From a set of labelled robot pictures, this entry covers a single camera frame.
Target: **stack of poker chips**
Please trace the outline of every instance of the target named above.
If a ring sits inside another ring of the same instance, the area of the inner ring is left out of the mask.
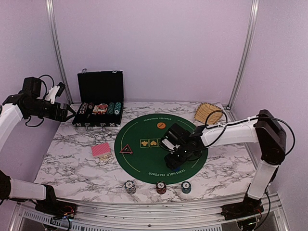
[[[164,194],[167,191],[167,185],[163,181],[156,183],[156,191],[158,194]]]
[[[79,109],[79,114],[85,114],[86,110],[87,110],[88,104],[87,103],[83,103]]]
[[[115,115],[119,115],[120,112],[121,112],[121,103],[120,103],[120,102],[116,102],[116,103],[115,103],[114,114],[115,114]]]
[[[185,194],[190,193],[191,190],[192,190],[192,186],[191,186],[191,184],[188,181],[184,181],[181,184],[181,188],[182,188],[182,192],[185,193]]]
[[[110,103],[108,105],[107,115],[112,115],[114,113],[115,103]]]
[[[126,192],[130,195],[133,195],[137,190],[134,182],[131,180],[126,181],[124,187],[126,189]]]

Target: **open case lid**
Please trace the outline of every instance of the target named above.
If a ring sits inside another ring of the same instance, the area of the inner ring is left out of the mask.
[[[83,103],[123,102],[123,71],[99,71],[78,74]]]

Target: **deck of cards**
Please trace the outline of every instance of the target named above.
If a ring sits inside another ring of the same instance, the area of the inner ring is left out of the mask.
[[[100,161],[106,161],[113,157],[108,143],[102,143],[100,145],[91,147],[91,149],[93,157],[99,158]]]

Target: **poker chip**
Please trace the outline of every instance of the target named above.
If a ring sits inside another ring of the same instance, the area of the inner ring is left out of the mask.
[[[107,115],[112,115],[115,109],[115,103],[109,103],[108,105],[108,110],[107,110]]]
[[[136,192],[136,186],[132,180],[128,180],[124,184],[124,188],[126,189],[126,192],[130,195],[133,195]]]
[[[157,124],[157,127],[158,127],[159,129],[164,129],[164,128],[166,127],[166,124],[163,123],[163,122],[160,122],[160,123]]]
[[[185,193],[185,194],[188,194],[191,192],[192,190],[192,185],[188,182],[188,181],[184,181],[182,184],[181,184],[181,188],[182,188],[182,192]]]
[[[94,108],[94,103],[89,103],[88,108],[89,109],[93,109]]]
[[[156,183],[156,191],[158,194],[164,194],[167,191],[167,185],[163,181]]]
[[[115,115],[119,115],[120,112],[121,112],[121,103],[120,102],[116,102],[115,103],[114,114]]]

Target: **lavender wall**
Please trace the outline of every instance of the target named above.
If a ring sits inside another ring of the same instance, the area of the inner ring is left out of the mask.
[[[305,0],[262,0],[252,50],[234,112],[238,118],[267,108],[289,123],[296,147],[273,183],[290,230],[308,225],[308,4]],[[292,143],[288,133],[288,147]],[[259,149],[254,153],[260,156]]]
[[[18,93],[25,77],[50,74],[60,81],[45,7],[41,0],[0,1],[0,103]],[[0,153],[0,169],[33,181],[58,126],[50,120],[39,128],[18,124]],[[0,207],[1,230],[8,229],[14,205],[5,201]]]
[[[55,0],[73,100],[87,68],[124,70],[129,101],[227,103],[250,8],[250,0]]]

